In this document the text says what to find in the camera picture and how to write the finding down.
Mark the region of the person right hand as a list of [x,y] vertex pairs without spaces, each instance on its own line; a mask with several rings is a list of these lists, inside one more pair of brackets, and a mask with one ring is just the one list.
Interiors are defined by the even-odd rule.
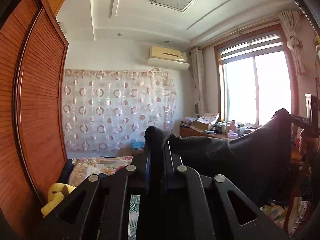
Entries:
[[303,129],[299,136],[299,153],[312,159],[318,151],[319,138],[313,137]]

